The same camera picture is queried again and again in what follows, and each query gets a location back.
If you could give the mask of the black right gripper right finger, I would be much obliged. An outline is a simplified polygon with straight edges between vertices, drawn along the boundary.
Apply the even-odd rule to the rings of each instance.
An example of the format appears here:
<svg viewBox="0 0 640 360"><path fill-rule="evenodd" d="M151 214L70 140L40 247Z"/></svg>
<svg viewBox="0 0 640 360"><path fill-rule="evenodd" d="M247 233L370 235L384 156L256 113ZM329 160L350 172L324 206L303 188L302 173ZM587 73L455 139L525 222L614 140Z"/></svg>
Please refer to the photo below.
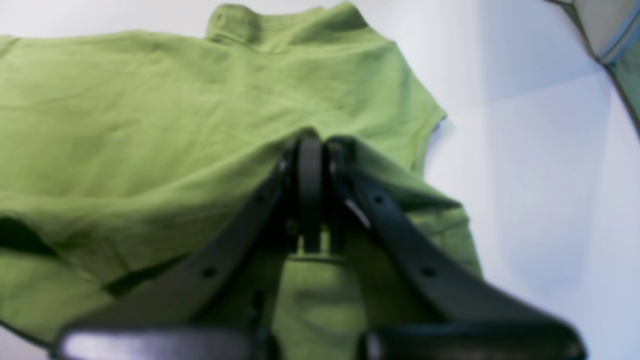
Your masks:
<svg viewBox="0 0 640 360"><path fill-rule="evenodd" d="M585 360L578 333L456 264L423 235L380 180L356 163L354 139L325 144L341 206L358 220L345 255L365 293L359 360Z"/></svg>

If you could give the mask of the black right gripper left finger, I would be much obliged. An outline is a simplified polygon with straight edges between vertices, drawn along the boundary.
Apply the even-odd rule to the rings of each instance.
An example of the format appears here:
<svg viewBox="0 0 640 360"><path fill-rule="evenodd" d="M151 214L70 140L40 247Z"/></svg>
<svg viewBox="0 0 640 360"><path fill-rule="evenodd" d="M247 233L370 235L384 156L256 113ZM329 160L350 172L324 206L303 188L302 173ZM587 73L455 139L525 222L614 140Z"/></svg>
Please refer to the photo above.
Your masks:
<svg viewBox="0 0 640 360"><path fill-rule="evenodd" d="M298 235L319 248L323 145L301 137L237 216L142 289L67 325L56 360L279 360L270 331Z"/></svg>

